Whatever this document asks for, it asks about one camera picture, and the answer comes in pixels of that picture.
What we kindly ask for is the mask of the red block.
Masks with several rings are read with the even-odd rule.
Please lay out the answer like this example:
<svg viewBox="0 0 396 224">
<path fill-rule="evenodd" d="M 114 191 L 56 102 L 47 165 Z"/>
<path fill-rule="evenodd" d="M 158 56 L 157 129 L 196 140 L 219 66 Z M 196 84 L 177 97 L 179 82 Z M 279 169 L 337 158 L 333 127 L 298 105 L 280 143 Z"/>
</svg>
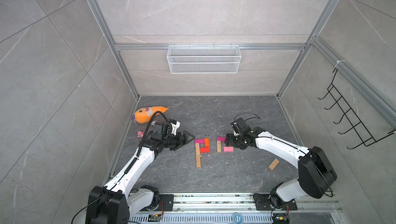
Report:
<svg viewBox="0 0 396 224">
<path fill-rule="evenodd" d="M 210 152 L 210 148 L 209 147 L 201 147 L 200 148 L 200 153 L 209 153 Z"/>
</svg>

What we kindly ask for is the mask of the magenta block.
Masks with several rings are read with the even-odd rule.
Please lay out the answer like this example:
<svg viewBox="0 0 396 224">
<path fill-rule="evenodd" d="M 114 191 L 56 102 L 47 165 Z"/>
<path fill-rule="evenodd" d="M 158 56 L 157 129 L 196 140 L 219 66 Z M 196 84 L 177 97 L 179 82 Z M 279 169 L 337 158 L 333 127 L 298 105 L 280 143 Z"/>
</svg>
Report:
<svg viewBox="0 0 396 224">
<path fill-rule="evenodd" d="M 196 144 L 205 144 L 205 139 L 204 138 L 202 138 L 202 139 L 195 139 L 195 141 L 194 141 Z"/>
<path fill-rule="evenodd" d="M 226 140 L 226 137 L 217 137 L 217 141 L 220 141 L 220 142 L 225 142 L 225 140 Z"/>
</svg>

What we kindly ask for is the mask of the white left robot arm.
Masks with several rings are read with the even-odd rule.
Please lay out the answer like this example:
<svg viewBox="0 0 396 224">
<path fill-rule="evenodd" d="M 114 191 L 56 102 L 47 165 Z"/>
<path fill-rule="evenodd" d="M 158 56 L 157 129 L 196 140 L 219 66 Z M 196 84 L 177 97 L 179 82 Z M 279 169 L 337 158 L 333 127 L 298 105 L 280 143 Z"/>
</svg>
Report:
<svg viewBox="0 0 396 224">
<path fill-rule="evenodd" d="M 164 116 L 161 111 L 153 113 L 136 152 L 121 171 L 90 192 L 88 204 L 83 207 L 87 224 L 126 224 L 143 209 L 164 211 L 158 188 L 143 185 L 134 192 L 134 185 L 165 148 L 176 151 L 195 140 L 195 136 L 186 130 L 178 131 L 180 123 L 166 117 L 152 125 L 158 115 Z"/>
</svg>

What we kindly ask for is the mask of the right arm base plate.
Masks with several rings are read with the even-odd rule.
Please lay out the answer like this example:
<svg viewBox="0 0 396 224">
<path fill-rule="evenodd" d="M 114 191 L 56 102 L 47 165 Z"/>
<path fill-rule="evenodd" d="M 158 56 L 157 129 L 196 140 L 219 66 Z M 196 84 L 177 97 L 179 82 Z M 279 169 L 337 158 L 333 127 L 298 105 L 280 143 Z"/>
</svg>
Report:
<svg viewBox="0 0 396 224">
<path fill-rule="evenodd" d="M 271 211 L 271 210 L 290 210 L 296 211 L 298 209 L 296 201 L 293 199 L 289 202 L 284 202 L 275 194 L 253 194 L 253 200 L 258 211 Z"/>
</svg>

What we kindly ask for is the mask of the pink block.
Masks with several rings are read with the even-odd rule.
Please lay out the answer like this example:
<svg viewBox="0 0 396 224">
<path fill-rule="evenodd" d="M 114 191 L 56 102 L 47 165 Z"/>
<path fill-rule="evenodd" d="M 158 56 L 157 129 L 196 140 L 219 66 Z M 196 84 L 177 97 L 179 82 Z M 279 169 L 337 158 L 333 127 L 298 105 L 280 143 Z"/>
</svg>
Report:
<svg viewBox="0 0 396 224">
<path fill-rule="evenodd" d="M 224 152 L 233 152 L 234 151 L 234 147 L 224 147 L 223 151 Z"/>
</svg>

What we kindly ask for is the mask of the orange block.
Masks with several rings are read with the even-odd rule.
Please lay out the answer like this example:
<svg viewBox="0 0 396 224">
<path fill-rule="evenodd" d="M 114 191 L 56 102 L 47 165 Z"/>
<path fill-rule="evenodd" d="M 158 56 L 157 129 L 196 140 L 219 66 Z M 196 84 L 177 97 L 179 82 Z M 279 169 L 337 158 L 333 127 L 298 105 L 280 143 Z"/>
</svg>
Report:
<svg viewBox="0 0 396 224">
<path fill-rule="evenodd" d="M 210 147 L 209 138 L 204 138 L 205 147 Z"/>
</svg>

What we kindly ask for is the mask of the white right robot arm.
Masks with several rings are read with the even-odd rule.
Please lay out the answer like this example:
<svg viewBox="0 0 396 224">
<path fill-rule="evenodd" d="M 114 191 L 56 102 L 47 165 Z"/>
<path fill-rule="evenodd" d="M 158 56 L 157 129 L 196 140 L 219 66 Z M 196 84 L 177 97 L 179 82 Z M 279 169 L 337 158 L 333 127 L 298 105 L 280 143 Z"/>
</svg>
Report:
<svg viewBox="0 0 396 224">
<path fill-rule="evenodd" d="M 268 200 L 273 208 L 283 208 L 305 196 L 320 199 L 328 191 L 333 197 L 331 185 L 337 180 L 337 174 L 321 148 L 293 144 L 260 127 L 252 129 L 242 118 L 234 120 L 231 126 L 233 133 L 226 135 L 226 145 L 241 150 L 248 147 L 262 149 L 297 168 L 297 178 L 282 182 L 271 190 Z"/>
</svg>

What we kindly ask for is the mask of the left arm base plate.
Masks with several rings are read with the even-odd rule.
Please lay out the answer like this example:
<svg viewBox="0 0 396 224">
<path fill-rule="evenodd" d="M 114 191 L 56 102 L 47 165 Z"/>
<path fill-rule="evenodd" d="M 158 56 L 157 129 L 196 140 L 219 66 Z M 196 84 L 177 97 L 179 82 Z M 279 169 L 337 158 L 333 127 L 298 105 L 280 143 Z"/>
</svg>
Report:
<svg viewBox="0 0 396 224">
<path fill-rule="evenodd" d="M 174 205 L 174 195 L 160 194 L 154 195 L 152 203 L 146 207 L 148 211 L 172 211 Z"/>
</svg>

